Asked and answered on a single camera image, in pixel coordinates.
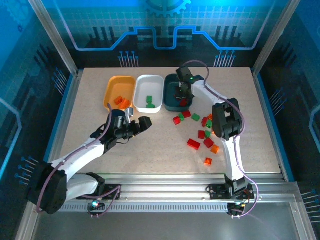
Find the plastic block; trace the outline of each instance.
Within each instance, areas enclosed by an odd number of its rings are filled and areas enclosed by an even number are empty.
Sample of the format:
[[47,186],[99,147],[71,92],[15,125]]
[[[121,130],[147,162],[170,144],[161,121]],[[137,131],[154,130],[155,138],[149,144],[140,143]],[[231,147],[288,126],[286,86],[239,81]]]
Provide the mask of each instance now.
[[146,102],[148,104],[151,104],[152,103],[152,96],[146,96]]
[[212,141],[210,138],[207,138],[206,140],[204,140],[204,145],[206,145],[206,147],[209,149],[214,145],[214,141]]
[[183,111],[182,114],[183,114],[184,118],[190,118],[191,117],[191,113],[190,113],[189,110],[188,111]]
[[205,139],[205,131],[198,132],[198,139]]
[[128,99],[123,99],[122,103],[119,105],[119,109],[127,109],[130,107],[130,101]]
[[206,125],[206,127],[209,128],[209,129],[212,128],[212,121],[208,119],[208,120],[206,121],[206,124],[205,124],[205,125]]
[[191,118],[192,118],[193,120],[195,120],[196,122],[199,122],[199,120],[200,120],[201,117],[200,117],[198,114],[195,114],[195,113],[194,113]]
[[187,145],[194,148],[195,150],[198,150],[201,143],[195,141],[195,140],[192,140],[191,138],[189,139],[189,141],[187,142]]
[[180,107],[185,107],[187,105],[188,105],[187,99],[184,98],[180,101]]
[[205,137],[206,138],[210,138],[211,136],[211,132],[210,131],[205,131]]
[[122,103],[122,101],[123,101],[122,96],[118,96],[118,97],[114,100],[114,103],[115,103],[115,105],[119,105],[119,104]]
[[214,144],[213,147],[211,148],[211,152],[213,152],[214,154],[217,154],[219,152],[219,147]]
[[211,166],[211,163],[212,163],[212,159],[206,157],[205,160],[204,160],[204,165],[206,165],[206,166]]
[[153,105],[152,103],[148,103],[147,105],[146,105],[146,108],[147,109],[154,109],[156,106],[155,105]]
[[181,122],[185,120],[185,116],[182,113],[179,113],[178,117],[180,118]]
[[207,117],[204,117],[204,118],[202,119],[202,122],[201,122],[202,127],[205,127],[205,126],[206,126],[207,121],[208,121],[208,118],[207,118]]
[[181,123],[180,117],[176,116],[175,118],[173,118],[173,122],[175,125],[178,125],[179,123]]

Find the wooden tabletop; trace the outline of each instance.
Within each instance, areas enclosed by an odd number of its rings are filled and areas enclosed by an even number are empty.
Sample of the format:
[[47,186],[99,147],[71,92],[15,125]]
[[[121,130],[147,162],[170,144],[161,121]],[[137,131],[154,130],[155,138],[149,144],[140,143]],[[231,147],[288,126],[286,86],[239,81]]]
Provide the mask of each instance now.
[[[192,74],[206,76],[204,68],[190,68]],[[108,81],[113,76],[160,75],[165,78],[174,74],[176,68],[85,68],[66,131],[61,157],[82,145],[89,136],[106,122],[108,111],[103,106]],[[207,83],[222,95],[236,98],[246,121],[241,136],[240,149],[244,170],[248,173],[280,173],[278,160],[268,131],[254,80],[249,68],[210,68]],[[194,98],[191,114],[206,117],[212,106]],[[223,145],[212,137],[220,147],[219,153],[210,152],[198,131],[201,122],[187,118],[179,125],[173,123],[177,112],[169,112],[162,105],[159,113],[142,114],[134,110],[132,120],[140,116],[151,118],[152,127],[131,139],[128,144],[118,144],[107,154],[85,166],[80,172],[107,173],[192,173],[223,174],[226,171]],[[199,150],[187,146],[188,139],[201,143]],[[205,166],[206,158],[212,165]]]

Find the red block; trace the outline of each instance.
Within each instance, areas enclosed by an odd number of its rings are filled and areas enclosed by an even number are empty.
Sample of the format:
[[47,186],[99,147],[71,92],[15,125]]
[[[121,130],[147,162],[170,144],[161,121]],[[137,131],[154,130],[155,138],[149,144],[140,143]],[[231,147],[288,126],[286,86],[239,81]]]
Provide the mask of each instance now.
[[183,111],[182,115],[184,116],[184,118],[190,118],[191,117],[191,113],[190,113],[189,110],[188,111]]
[[195,150],[198,150],[201,143],[195,141],[195,140],[192,140],[191,138],[189,139],[189,141],[187,142],[188,146],[194,148]]
[[179,123],[181,123],[180,117],[178,117],[178,116],[174,117],[173,122],[175,125],[178,125]]
[[206,147],[209,149],[214,145],[214,141],[212,141],[210,138],[207,138],[206,140],[204,140],[204,145],[206,145]]
[[205,131],[198,132],[198,139],[205,139]]
[[185,106],[187,106],[187,104],[188,104],[188,102],[187,102],[187,99],[185,99],[185,98],[180,101],[180,107],[185,107]]
[[205,127],[206,126],[206,124],[207,124],[207,121],[208,121],[208,118],[207,117],[204,117],[203,119],[202,119],[202,127]]

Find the red block in orange tray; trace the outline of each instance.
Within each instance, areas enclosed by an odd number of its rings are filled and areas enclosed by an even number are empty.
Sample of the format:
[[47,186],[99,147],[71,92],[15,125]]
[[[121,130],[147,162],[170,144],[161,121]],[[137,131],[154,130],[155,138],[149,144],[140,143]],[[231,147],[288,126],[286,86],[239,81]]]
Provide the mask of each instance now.
[[213,147],[211,148],[211,152],[213,152],[214,154],[217,154],[219,152],[219,147],[214,144]]
[[205,139],[205,131],[198,132],[198,139]]
[[180,101],[180,107],[185,107],[185,106],[187,106],[187,104],[188,104],[188,102],[187,102],[187,99],[185,99],[185,98]]
[[204,165],[206,165],[206,166],[211,166],[211,163],[212,163],[212,159],[211,158],[206,158],[205,160],[204,160]]
[[206,145],[206,147],[209,149],[214,145],[214,141],[212,141],[210,138],[207,138],[206,140],[204,140],[204,145]]
[[119,105],[119,104],[122,103],[122,101],[123,101],[122,96],[118,96],[118,97],[114,100],[114,103],[115,103],[115,105]]
[[123,99],[122,103],[118,106],[119,109],[126,109],[130,106],[130,101],[128,99]]
[[174,117],[173,118],[173,122],[174,122],[175,125],[178,125],[179,123],[181,123],[180,117],[178,117],[178,116]]
[[182,115],[184,116],[184,118],[190,118],[191,117],[191,113],[190,113],[189,110],[188,111],[183,111]]
[[195,140],[192,140],[191,138],[189,139],[189,141],[187,142],[187,145],[194,148],[195,150],[198,150],[200,148],[200,143],[195,141]]
[[207,121],[208,121],[208,118],[207,118],[207,117],[204,117],[204,118],[202,119],[202,122],[201,122],[202,127],[205,127],[205,126],[206,126]]

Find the enclosure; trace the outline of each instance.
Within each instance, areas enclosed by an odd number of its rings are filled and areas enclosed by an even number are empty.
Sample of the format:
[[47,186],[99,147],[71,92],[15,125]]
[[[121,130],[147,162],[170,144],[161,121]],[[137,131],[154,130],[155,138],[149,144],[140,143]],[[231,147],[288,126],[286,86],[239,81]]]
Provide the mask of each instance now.
[[[319,1],[1,0],[0,22],[1,239],[319,238]],[[231,219],[227,202],[206,192],[225,181],[219,138],[194,116],[173,122],[187,110],[212,113],[201,97],[171,99],[176,70],[191,60],[208,66],[207,84],[236,98],[245,117],[241,158],[260,190],[252,216]],[[78,172],[121,184],[114,208],[93,221],[89,200],[36,213],[29,162],[84,144],[106,123],[108,102],[121,109],[117,96],[132,121],[147,116],[152,127]],[[187,145],[202,130],[216,154]]]

